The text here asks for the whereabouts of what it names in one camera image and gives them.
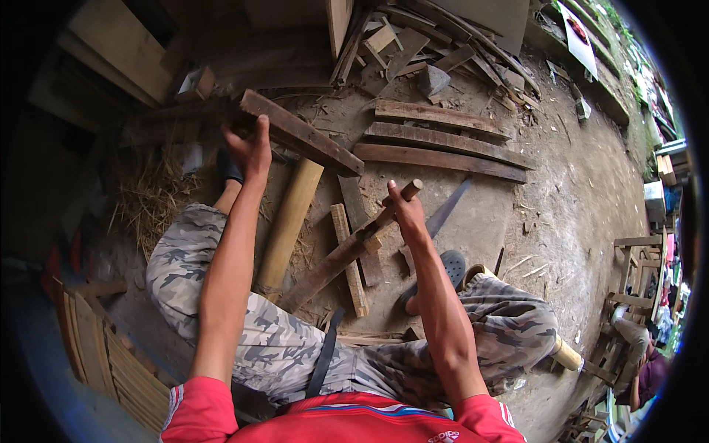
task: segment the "adidas shirt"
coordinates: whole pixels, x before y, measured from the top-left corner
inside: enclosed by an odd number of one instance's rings
[[[463,400],[454,420],[369,393],[308,398],[240,430],[229,388],[196,377],[170,390],[160,441],[173,442],[524,442],[507,407],[490,396]]]

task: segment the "belt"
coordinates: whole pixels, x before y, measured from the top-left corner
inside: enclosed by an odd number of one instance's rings
[[[315,370],[311,377],[311,382],[306,390],[306,398],[317,397],[320,395],[320,389],[323,387],[325,375],[328,374],[330,362],[333,360],[333,351],[335,350],[335,341],[337,339],[337,325],[340,324],[342,317],[345,315],[345,310],[337,308],[335,314],[330,319],[330,328],[325,334],[323,347],[320,349],[320,356],[315,364]]]

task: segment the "dirt floor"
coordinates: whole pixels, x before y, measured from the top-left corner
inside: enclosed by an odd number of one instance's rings
[[[542,88],[542,112],[535,111],[537,124],[522,124],[521,114],[511,113],[496,101],[488,108],[489,88],[475,79],[455,73],[441,94],[458,101],[459,110],[491,116],[515,129],[506,143],[513,150],[536,159],[540,168],[528,172],[529,182],[517,186],[488,177],[475,176],[473,186],[463,195],[448,221],[434,239],[439,252],[457,249],[468,264],[482,263],[493,268],[500,248],[508,250],[504,279],[518,288],[544,297],[553,307],[564,340],[583,357],[588,357],[598,338],[603,300],[620,278],[622,257],[613,248],[617,237],[647,234],[643,201],[642,170],[630,159],[623,135],[594,107],[588,122],[580,125],[574,100],[566,85],[554,85],[541,62],[523,57]],[[415,80],[398,79],[380,99],[426,103],[412,86]],[[313,126],[344,137],[348,147],[356,142],[374,119],[374,101],[352,91],[343,99],[315,97],[295,99],[285,106],[313,121]],[[328,113],[313,105],[326,105]],[[207,128],[202,143],[209,157],[218,143],[215,128]],[[642,152],[644,147],[632,147]],[[262,217],[257,232],[258,266],[268,236],[269,222],[275,216],[288,186],[292,166],[275,162]],[[218,180],[213,165],[200,172],[204,190],[198,200],[211,204],[218,195]],[[419,193],[427,215],[463,182],[465,174],[442,169],[409,167],[397,164],[367,163],[360,187],[370,214],[377,201],[386,195],[386,181],[404,184],[419,178],[425,189]],[[330,205],[342,202],[337,177],[325,170],[316,197],[291,259],[286,287],[304,275],[336,245],[330,218]],[[528,235],[523,223],[535,223]],[[406,276],[406,265],[396,252],[403,245],[398,227],[393,225],[383,238],[379,251],[385,283],[367,288],[369,315],[356,319],[344,274],[321,291],[296,314],[318,324],[329,310],[342,305],[347,314],[342,327],[361,331],[404,331],[409,325],[420,327],[420,319],[391,314],[393,302],[413,279]],[[101,247],[99,266],[111,268],[110,274],[124,275],[129,283],[126,295],[108,307],[116,323],[130,331],[131,339],[150,355],[156,364],[176,381],[185,379],[192,350],[168,327],[145,291],[145,260],[135,251],[133,241],[120,230],[113,230]],[[511,269],[521,259],[532,256]],[[538,272],[530,271],[546,265]],[[580,332],[579,343],[574,338]],[[575,374],[551,359],[540,362],[526,377],[524,386],[503,394],[515,425],[530,442],[550,441],[567,415],[581,402],[595,380]]]

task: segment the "leg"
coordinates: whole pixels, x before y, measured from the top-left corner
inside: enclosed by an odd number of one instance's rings
[[[492,395],[507,389],[549,354],[557,334],[554,312],[541,298],[495,277],[477,274],[458,293],[475,331],[478,363]],[[372,391],[425,409],[439,409],[445,392],[425,340],[358,349],[356,391]]]
[[[215,206],[230,209],[238,195],[234,190],[227,186]],[[204,274],[225,223],[223,211],[187,206],[158,242],[146,269],[151,299],[170,326],[193,346]],[[265,392],[275,406],[301,400],[324,337],[322,331],[251,293],[233,380]],[[354,367],[353,350],[339,344],[321,392],[351,391]]]
[[[628,344],[630,344],[630,350],[627,353],[627,363],[625,363],[623,371],[620,372],[620,376],[613,386],[613,392],[619,395],[630,386],[630,382],[635,375],[637,363],[640,361],[640,357],[645,353],[647,344],[650,342],[650,336],[645,326],[638,325],[623,317],[615,319],[613,321],[613,327],[615,327]]]

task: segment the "purple shirt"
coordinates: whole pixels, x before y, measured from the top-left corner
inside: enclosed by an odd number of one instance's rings
[[[657,349],[654,349],[647,363],[640,369],[640,376],[637,378],[637,396],[640,399],[638,408],[642,408],[645,402],[655,397],[655,394],[659,391],[667,375],[668,366],[669,362],[667,359],[660,354]],[[618,405],[629,405],[631,389],[632,383],[625,392],[615,399],[615,403]]]

